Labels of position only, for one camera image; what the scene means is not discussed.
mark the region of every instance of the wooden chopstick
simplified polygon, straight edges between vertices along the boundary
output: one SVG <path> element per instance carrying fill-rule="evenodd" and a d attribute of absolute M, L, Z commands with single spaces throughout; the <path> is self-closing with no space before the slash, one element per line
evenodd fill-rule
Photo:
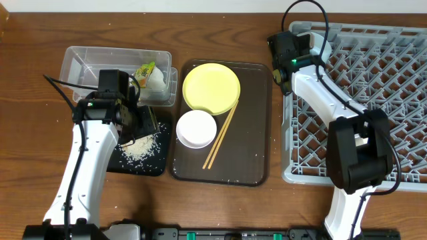
<path fill-rule="evenodd" d="M 237 101 L 237 102 L 236 102 L 236 104 L 232 107 L 232 110 L 230 110 L 230 112 L 228 113 L 228 116 L 227 116 L 227 118 L 226 118 L 226 121 L 225 121 L 225 122 L 224 122 L 224 124 L 222 125 L 221 131 L 220 131 L 220 134 L 218 134 L 218 136 L 217 136 L 217 138 L 216 138 L 216 140 L 215 140 L 215 143 L 213 143 L 213 146 L 212 146 L 212 148 L 211 148 L 211 151 L 209 152 L 209 155 L 207 156 L 207 159 L 206 159 L 206 161 L 205 161 L 205 164 L 203 164 L 202 169 L 205 169 L 205 168 L 206 168 L 206 165 L 207 165 L 207 163 L 209 162 L 209 158 L 211 157 L 211 155 L 212 155 L 212 153 L 213 153 L 213 157 L 212 157 L 211 163 L 209 164 L 209 167 L 208 167 L 208 169 L 211 169 L 212 163 L 214 163 L 214 160 L 215 160 L 216 154 L 217 154 L 217 152 L 218 152 L 218 149 L 220 148 L 220 145 L 221 145 L 222 139 L 223 139 L 223 138 L 224 138 L 224 136 L 226 135 L 226 132 L 227 132 L 227 129 L 228 129 L 228 125 L 229 125 L 229 124 L 230 124 L 230 122 L 232 121 L 233 114 L 234 114 L 234 111 L 236 110 L 236 107 L 238 106 L 238 103 L 239 103 L 239 101 Z"/>

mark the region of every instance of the wooden table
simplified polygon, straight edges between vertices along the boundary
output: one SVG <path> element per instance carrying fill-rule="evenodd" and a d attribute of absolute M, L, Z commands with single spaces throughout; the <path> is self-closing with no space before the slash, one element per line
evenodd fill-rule
<path fill-rule="evenodd" d="M 190 59 L 263 63 L 266 38 L 280 14 L 12 13 L 0 43 L 0 239 L 18 239 L 40 224 L 58 190 L 71 148 L 71 114 L 42 78 L 58 77 L 72 45 L 156 49 L 172 54 L 180 71 Z M 329 14 L 330 22 L 427 27 L 426 15 Z M 323 21 L 291 14 L 292 21 Z M 331 187 L 284 182 L 280 165 L 282 94 L 273 90 L 270 176 L 256 188 L 107 173 L 101 224 L 123 218 L 148 227 L 286 229 L 320 226 Z M 397 192 L 371 198 L 362 226 L 398 229 L 425 239 L 427 194 Z"/>

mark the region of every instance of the plastic dish rack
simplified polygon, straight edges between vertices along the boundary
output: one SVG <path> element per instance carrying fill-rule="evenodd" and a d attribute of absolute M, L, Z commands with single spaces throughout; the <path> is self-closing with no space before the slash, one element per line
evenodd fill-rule
<path fill-rule="evenodd" d="M 329 24 L 327 73 L 368 109 L 383 109 L 402 163 L 399 190 L 427 191 L 427 29 Z M 294 34 L 324 35 L 325 23 L 296 21 Z M 300 97 L 284 97 L 282 177 L 289 183 L 332 185 L 325 155 L 328 130 Z M 396 169 L 380 189 L 389 189 Z"/>

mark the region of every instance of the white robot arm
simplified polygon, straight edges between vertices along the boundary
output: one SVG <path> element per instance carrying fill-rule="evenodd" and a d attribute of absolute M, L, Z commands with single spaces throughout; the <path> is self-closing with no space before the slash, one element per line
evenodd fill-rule
<path fill-rule="evenodd" d="M 326 75 L 324 63 L 330 56 L 331 47 L 326 42 L 324 52 L 319 57 L 323 41 L 324 38 L 317 33 L 308 32 L 295 36 L 286 31 L 269 37 L 268 45 L 273 55 L 274 81 L 281 87 L 283 94 L 287 95 L 293 91 L 302 97 L 329 128 L 326 167 L 335 189 L 324 227 L 329 238 L 347 240 L 350 238 L 361 197 L 365 193 L 375 191 L 385 174 L 391 172 L 392 162 L 391 153 L 381 147 L 380 138 L 369 136 L 369 144 L 366 139 L 361 139 L 368 137 L 366 131 L 374 130 L 359 114 L 370 114 L 375 121 L 382 122 L 384 132 L 389 132 L 388 120 L 385 113 L 375 111 L 373 114 L 367 111 Z M 379 148 L 378 154 L 366 154 L 367 149 L 376 151 Z M 361 233 L 360 220 L 368 199 L 369 197 L 360 209 L 353 237 Z"/>
<path fill-rule="evenodd" d="M 139 88 L 129 87 L 129 77 L 123 71 L 101 70 L 97 91 L 74 107 L 45 76 L 73 111 L 73 143 L 61 186 L 43 224 L 27 226 L 23 239 L 140 240 L 140 228 L 132 223 L 99 230 L 101 192 L 114 148 L 159 131 L 152 108 L 137 107 Z"/>

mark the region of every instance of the food package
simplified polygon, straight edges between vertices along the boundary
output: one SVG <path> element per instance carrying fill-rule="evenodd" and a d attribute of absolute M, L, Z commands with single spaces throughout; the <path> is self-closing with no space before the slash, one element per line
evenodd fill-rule
<path fill-rule="evenodd" d="M 143 64 L 134 74 L 134 77 L 136 78 L 136 80 L 139 83 L 139 86 L 141 86 L 141 88 L 146 88 L 147 85 L 147 80 L 151 74 L 151 72 L 153 71 L 155 66 L 155 63 L 152 61 L 151 63 L 148 64 Z"/>

